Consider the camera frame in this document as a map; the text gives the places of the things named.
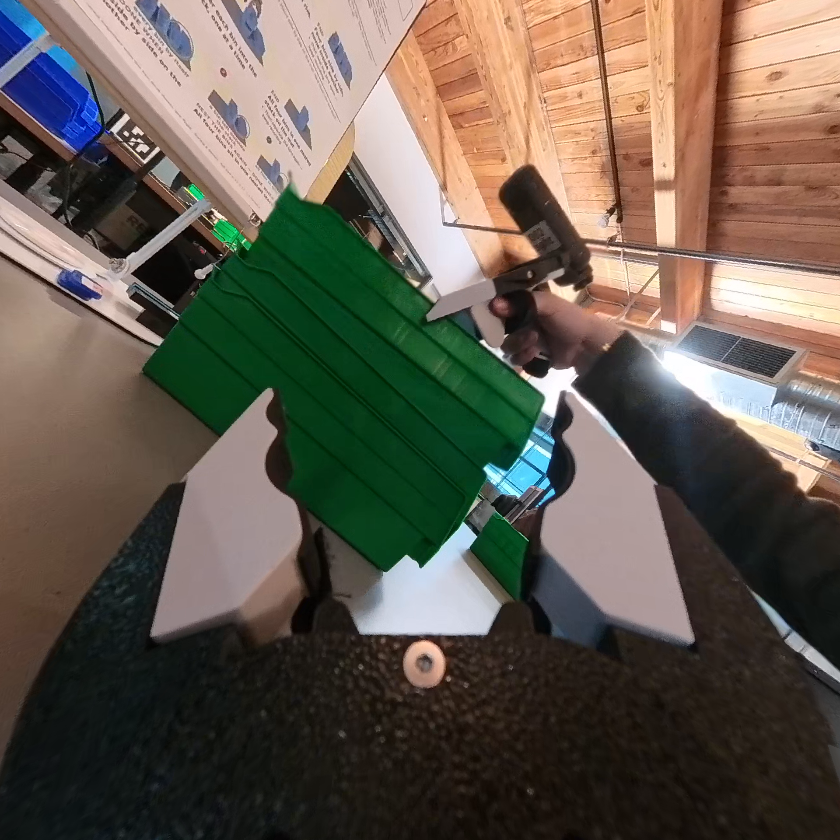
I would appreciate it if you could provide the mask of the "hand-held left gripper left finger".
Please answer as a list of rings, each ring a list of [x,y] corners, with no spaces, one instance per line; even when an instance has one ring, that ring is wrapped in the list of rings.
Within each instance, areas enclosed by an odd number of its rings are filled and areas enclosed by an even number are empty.
[[[308,533],[287,494],[285,436],[268,388],[185,475],[152,641],[230,624],[255,644],[291,634],[308,594],[299,559]]]

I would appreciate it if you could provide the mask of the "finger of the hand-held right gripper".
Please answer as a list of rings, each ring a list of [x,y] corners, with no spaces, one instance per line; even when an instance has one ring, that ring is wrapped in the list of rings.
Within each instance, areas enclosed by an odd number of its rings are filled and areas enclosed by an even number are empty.
[[[496,295],[497,285],[494,280],[480,280],[437,299],[429,309],[426,320],[433,322],[464,310],[487,305]]]
[[[469,308],[480,339],[487,346],[501,346],[506,338],[505,321],[491,309],[490,303],[477,303]]]

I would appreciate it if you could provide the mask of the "green plastic bin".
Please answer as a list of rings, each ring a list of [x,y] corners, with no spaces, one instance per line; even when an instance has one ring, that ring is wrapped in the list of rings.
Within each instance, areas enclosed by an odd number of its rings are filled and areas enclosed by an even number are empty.
[[[403,557],[424,565],[446,539],[434,505],[376,450],[393,442],[383,422],[252,302],[195,301],[144,372],[216,434],[275,389],[291,494],[380,570]]]
[[[362,246],[352,268],[214,272],[180,326],[196,352],[191,410],[227,431],[268,388],[289,425],[292,491],[377,568],[425,565],[458,527],[477,466],[444,434],[444,389],[382,329],[425,299]]]
[[[510,467],[543,398],[450,320],[332,209],[292,187],[245,257],[245,288],[333,377],[435,464]]]
[[[471,552],[500,587],[520,601],[529,539],[494,511],[470,546]]]

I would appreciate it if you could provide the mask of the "person's right forearm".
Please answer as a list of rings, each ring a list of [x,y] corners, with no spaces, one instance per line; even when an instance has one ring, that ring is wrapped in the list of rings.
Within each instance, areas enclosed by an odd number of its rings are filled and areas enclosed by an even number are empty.
[[[838,666],[839,512],[623,333],[574,388],[682,500],[749,588]]]

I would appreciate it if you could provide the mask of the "person's right hand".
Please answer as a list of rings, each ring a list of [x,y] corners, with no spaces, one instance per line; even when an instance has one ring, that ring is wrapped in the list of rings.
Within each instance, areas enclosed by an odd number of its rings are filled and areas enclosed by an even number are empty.
[[[550,291],[532,292],[533,316],[501,344],[509,361],[525,367],[541,354],[557,370],[583,375],[624,333],[623,327]]]

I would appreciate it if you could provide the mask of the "glass partition window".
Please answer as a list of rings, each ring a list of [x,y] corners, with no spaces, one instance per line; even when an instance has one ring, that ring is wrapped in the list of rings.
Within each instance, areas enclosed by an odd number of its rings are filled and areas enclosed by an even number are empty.
[[[423,258],[355,153],[324,205],[330,207],[415,288],[432,281]]]

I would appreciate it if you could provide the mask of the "outside window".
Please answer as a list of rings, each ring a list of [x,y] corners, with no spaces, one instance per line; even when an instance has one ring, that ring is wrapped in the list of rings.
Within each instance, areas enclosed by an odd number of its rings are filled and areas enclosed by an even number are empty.
[[[525,448],[508,469],[494,465],[485,468],[486,478],[501,494],[520,497],[531,487],[548,489],[548,467],[553,454],[552,417],[542,414]]]

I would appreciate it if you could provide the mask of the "black ceiling pipe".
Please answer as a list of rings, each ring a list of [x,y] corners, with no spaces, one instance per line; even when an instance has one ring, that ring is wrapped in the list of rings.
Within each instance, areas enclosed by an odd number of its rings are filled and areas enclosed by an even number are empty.
[[[593,20],[595,53],[597,58],[600,86],[602,92],[602,107],[605,120],[605,136],[608,149],[608,158],[611,168],[613,191],[612,213],[615,217],[616,225],[621,226],[623,224],[623,196],[619,178],[620,176],[618,172],[616,138],[613,126],[612,96],[606,67],[606,49],[603,38],[601,5],[599,1],[590,1],[590,6]]]
[[[589,250],[604,252],[614,251],[639,256],[668,256],[678,259],[692,259],[706,264],[737,266],[743,268],[755,268],[762,270],[786,271],[797,274],[806,274],[819,277],[839,277],[839,266],[825,263],[802,262],[787,259],[760,258],[747,255],[733,255],[729,253],[716,253],[701,251],[689,248],[675,248],[658,245],[639,244],[632,241],[618,240],[615,237],[609,239],[581,238],[577,237],[580,245]]]

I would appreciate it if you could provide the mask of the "small green bin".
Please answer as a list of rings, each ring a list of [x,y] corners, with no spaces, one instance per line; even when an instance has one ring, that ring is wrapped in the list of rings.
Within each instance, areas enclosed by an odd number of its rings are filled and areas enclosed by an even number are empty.
[[[194,184],[181,186],[175,195],[187,207],[205,200],[205,195]],[[199,218],[201,223],[211,230],[215,239],[231,252],[247,251],[252,247],[247,237],[215,208],[209,207]]]

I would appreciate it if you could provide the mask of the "small blue object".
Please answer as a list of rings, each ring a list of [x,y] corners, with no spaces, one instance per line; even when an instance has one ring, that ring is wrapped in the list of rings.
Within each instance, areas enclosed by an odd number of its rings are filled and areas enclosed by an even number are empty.
[[[62,269],[58,274],[56,284],[81,301],[99,301],[103,297],[102,285],[78,269]]]

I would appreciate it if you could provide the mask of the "white instruction sheet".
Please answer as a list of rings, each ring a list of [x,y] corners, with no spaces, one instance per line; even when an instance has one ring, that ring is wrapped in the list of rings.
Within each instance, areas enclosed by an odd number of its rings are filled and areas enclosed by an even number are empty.
[[[425,4],[25,2],[241,224],[308,193]]]

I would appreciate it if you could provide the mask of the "brown wooden table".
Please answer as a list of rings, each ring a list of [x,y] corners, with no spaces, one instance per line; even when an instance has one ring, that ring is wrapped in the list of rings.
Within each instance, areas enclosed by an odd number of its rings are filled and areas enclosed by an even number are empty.
[[[5,93],[1,93],[1,109],[4,115],[18,123],[22,128],[32,133],[39,143],[43,144],[52,154],[67,162],[73,158],[75,151],[63,140],[49,132],[41,126],[34,118],[32,118],[25,110],[20,108],[13,100]],[[136,159],[132,152],[125,149],[123,145],[112,135],[106,133],[100,138],[101,145],[106,149],[107,153],[115,159],[119,160],[121,165],[131,172],[137,172],[142,169],[142,164]],[[163,201],[173,212],[179,214],[187,209],[185,205],[175,194],[169,189],[169,186],[161,181],[156,175],[151,172],[143,176],[143,183]],[[213,235],[211,227],[203,221],[200,217],[192,223],[192,229],[196,235],[203,241],[203,247],[217,256],[224,256],[228,249]]]

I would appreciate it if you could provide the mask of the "black white fiducial tag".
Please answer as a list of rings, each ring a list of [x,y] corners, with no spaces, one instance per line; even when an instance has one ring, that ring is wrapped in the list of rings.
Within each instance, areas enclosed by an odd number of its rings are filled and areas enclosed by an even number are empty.
[[[161,153],[160,145],[121,109],[108,121],[108,135],[143,165],[156,160]]]

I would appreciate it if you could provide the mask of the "blue plastic bin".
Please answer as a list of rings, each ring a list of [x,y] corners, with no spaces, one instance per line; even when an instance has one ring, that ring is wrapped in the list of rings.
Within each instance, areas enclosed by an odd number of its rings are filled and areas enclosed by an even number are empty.
[[[20,2],[2,1],[2,65],[45,31]],[[73,151],[101,130],[100,111],[81,80],[81,68],[58,46],[34,58],[3,87],[3,93]]]

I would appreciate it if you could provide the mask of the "silver ventilation duct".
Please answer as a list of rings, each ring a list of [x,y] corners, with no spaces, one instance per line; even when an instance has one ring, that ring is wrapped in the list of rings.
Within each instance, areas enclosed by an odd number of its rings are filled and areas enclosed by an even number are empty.
[[[720,371],[687,359],[669,347],[679,335],[632,328],[632,333],[659,358],[675,378],[721,410],[753,417],[803,438],[838,458],[839,385],[801,368],[774,385]]]

